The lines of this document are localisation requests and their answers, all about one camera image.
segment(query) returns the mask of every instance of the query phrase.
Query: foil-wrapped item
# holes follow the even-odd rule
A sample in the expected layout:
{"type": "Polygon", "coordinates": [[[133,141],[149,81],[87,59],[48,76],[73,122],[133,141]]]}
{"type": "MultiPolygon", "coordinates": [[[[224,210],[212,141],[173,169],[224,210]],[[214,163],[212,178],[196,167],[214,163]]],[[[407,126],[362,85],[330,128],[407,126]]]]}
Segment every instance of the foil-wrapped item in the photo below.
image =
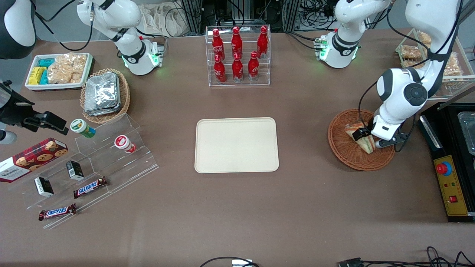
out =
{"type": "Polygon", "coordinates": [[[90,77],[86,82],[84,112],[98,116],[121,109],[119,77],[113,72],[90,77]]]}

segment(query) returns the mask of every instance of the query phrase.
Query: yellow control panel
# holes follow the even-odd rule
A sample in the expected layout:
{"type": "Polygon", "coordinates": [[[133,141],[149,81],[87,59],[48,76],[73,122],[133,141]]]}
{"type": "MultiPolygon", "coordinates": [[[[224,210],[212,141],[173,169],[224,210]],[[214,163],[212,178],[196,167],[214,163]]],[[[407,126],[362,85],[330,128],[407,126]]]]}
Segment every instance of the yellow control panel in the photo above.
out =
{"type": "Polygon", "coordinates": [[[434,166],[439,180],[440,191],[448,216],[467,216],[467,206],[460,190],[457,172],[452,156],[434,160],[434,166]]]}

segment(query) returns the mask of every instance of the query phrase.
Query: red bottle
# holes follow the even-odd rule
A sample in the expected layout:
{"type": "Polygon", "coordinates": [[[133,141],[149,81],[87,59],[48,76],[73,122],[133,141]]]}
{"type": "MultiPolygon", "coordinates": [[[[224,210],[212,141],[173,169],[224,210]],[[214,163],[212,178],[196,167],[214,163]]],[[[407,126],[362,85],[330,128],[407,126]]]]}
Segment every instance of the red bottle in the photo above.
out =
{"type": "Polygon", "coordinates": [[[239,35],[239,27],[233,28],[233,38],[231,38],[231,48],[233,55],[238,53],[242,58],[242,39],[239,35]]]}
{"type": "Polygon", "coordinates": [[[257,59],[257,52],[251,52],[251,59],[248,65],[249,80],[251,82],[257,81],[259,78],[259,60],[257,59]]]}
{"type": "Polygon", "coordinates": [[[242,74],[242,63],[241,63],[241,56],[238,53],[233,55],[233,79],[234,82],[240,84],[243,81],[243,74],[242,74]]]}
{"type": "Polygon", "coordinates": [[[224,44],[223,40],[219,36],[219,30],[218,29],[213,29],[213,52],[215,55],[219,55],[221,57],[221,60],[224,61],[224,44]]]}
{"type": "Polygon", "coordinates": [[[214,55],[214,74],[218,80],[218,84],[223,85],[226,82],[226,72],[224,70],[224,64],[221,62],[220,55],[214,55]]]}
{"type": "Polygon", "coordinates": [[[257,38],[257,57],[265,59],[267,57],[267,45],[269,37],[267,36],[267,26],[261,27],[261,34],[257,38]]]}

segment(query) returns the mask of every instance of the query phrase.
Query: table surface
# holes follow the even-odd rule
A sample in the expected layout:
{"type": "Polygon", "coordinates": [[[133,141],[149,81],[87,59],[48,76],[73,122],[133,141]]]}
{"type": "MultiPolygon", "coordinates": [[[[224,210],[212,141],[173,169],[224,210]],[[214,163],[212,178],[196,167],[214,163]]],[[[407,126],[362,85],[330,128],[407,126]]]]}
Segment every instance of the table surface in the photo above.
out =
{"type": "MultiPolygon", "coordinates": [[[[289,36],[272,34],[271,85],[253,88],[208,87],[204,37],[171,38],[163,67],[146,76],[128,72],[112,42],[91,42],[84,51],[94,56],[94,70],[116,68],[129,82],[128,113],[160,168],[53,230],[43,230],[22,196],[1,183],[0,264],[197,267],[236,256],[263,267],[333,267],[352,257],[425,260],[427,246],[443,257],[464,250],[475,258],[475,225],[447,223],[419,130],[376,172],[350,169],[328,145],[331,119],[357,107],[363,91],[398,66],[400,40],[391,30],[369,30],[350,66],[332,69],[289,36]],[[197,173],[196,123],[238,117],[275,119],[279,169],[197,173]]],[[[63,52],[40,41],[34,53],[63,52]]],[[[21,93],[38,111],[81,117],[79,91],[21,93]]],[[[372,90],[363,107],[380,104],[372,90]]],[[[2,147],[0,160],[50,136],[70,145],[77,137],[9,130],[19,141],[2,147]]]]}

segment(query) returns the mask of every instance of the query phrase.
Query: red switch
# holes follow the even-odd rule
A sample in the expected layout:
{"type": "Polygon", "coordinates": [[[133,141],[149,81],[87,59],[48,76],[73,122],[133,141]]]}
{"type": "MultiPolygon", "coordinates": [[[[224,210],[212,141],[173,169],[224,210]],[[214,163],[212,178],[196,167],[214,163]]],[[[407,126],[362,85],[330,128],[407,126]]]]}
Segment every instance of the red switch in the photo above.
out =
{"type": "Polygon", "coordinates": [[[438,174],[449,176],[450,174],[452,174],[452,166],[448,162],[442,162],[440,164],[437,164],[436,171],[438,174]]]}

